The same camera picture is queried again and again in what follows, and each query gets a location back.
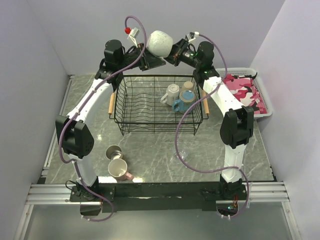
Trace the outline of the pink camouflage cloth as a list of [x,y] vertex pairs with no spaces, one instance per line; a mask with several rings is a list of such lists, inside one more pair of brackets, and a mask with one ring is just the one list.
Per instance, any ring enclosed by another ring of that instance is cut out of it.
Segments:
[[255,114],[266,114],[267,108],[262,95],[255,86],[255,75],[232,75],[228,74],[223,80],[224,84],[233,96],[245,106],[253,108]]

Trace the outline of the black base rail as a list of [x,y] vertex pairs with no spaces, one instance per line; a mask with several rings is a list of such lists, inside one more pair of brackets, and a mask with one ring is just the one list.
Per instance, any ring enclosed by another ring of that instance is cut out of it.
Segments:
[[242,182],[99,183],[92,188],[108,199],[104,213],[115,211],[202,210],[216,211],[218,201],[245,200]]

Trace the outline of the beige mug white inside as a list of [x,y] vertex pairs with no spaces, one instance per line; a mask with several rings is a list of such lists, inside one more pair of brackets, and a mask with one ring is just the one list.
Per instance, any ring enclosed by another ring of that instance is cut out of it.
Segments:
[[156,57],[166,58],[169,56],[173,46],[173,38],[167,33],[155,30],[153,31],[146,44],[147,50]]

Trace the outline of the pink mug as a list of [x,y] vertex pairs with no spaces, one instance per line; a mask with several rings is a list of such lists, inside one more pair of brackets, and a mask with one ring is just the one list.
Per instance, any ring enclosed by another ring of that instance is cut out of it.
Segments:
[[128,165],[121,158],[113,159],[108,164],[109,174],[119,181],[133,180],[134,176],[128,172]]

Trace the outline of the aluminium frame rail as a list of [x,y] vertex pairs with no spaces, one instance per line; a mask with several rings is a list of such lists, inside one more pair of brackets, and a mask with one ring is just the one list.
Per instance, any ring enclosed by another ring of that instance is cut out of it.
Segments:
[[85,240],[100,223],[80,216],[80,204],[70,201],[62,184],[33,184],[26,197],[15,240]]

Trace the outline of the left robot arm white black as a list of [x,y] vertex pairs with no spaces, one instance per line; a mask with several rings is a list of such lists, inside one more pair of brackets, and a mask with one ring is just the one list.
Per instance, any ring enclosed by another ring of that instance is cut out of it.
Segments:
[[73,165],[77,182],[84,186],[82,195],[88,201],[94,201],[100,195],[100,188],[95,185],[98,177],[88,159],[95,143],[89,128],[92,120],[119,87],[124,71],[133,68],[146,71],[164,65],[164,58],[169,56],[172,45],[172,39],[151,36],[146,42],[133,45],[131,52],[126,52],[121,41],[107,41],[104,57],[89,90],[66,116],[56,118],[60,159]]

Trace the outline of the white faceted mug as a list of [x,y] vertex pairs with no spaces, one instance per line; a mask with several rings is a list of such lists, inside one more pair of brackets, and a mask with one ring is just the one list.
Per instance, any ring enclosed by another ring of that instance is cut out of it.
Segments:
[[172,106],[173,102],[179,98],[179,94],[180,87],[175,83],[170,84],[167,87],[165,94],[161,97],[160,103]]

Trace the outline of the beige handleless cup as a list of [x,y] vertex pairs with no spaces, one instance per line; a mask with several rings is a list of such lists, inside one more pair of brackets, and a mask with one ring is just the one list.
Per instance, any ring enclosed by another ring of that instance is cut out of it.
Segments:
[[194,91],[194,83],[191,81],[185,81],[182,85],[181,91]]

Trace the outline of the white plastic basket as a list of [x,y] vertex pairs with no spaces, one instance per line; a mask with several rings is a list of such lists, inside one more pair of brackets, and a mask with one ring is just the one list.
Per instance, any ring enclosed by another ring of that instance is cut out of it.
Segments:
[[256,70],[245,67],[228,68],[223,82],[238,101],[253,108],[255,119],[272,115],[271,101]]

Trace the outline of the blue butterfly mug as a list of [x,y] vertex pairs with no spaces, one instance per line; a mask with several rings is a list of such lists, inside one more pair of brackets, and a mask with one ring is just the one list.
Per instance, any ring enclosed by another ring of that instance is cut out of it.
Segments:
[[171,107],[174,112],[185,113],[195,102],[196,95],[191,90],[182,90],[178,99],[174,100]]

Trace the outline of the steel cup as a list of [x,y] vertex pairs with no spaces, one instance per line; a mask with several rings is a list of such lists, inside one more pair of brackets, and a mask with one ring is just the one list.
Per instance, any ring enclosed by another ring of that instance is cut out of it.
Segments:
[[118,145],[111,145],[106,149],[106,158],[110,161],[123,158],[123,151]]

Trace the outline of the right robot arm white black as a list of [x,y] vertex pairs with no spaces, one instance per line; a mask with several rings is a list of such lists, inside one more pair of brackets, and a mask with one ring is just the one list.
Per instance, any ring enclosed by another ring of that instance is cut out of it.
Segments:
[[221,173],[222,184],[219,186],[219,193],[222,198],[228,200],[237,193],[236,186],[247,179],[242,165],[245,149],[254,133],[254,110],[234,97],[224,84],[226,76],[219,76],[213,66],[214,51],[218,50],[218,46],[205,36],[204,41],[198,45],[194,57],[188,56],[184,63],[190,65],[191,62],[196,62],[193,76],[205,92],[194,105],[211,98],[223,116],[220,138],[225,146],[224,166],[206,170],[206,173]]

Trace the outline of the clear glass cup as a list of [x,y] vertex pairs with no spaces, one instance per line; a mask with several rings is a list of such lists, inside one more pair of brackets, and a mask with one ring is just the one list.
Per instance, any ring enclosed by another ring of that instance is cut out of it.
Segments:
[[[187,145],[185,145],[184,143],[181,143],[181,144],[177,144],[177,148],[178,148],[178,152],[179,152],[180,157],[183,160],[186,160],[189,156],[189,147]],[[173,149],[172,149],[172,155],[175,159],[179,160],[179,156],[177,154],[175,145],[173,146]]]

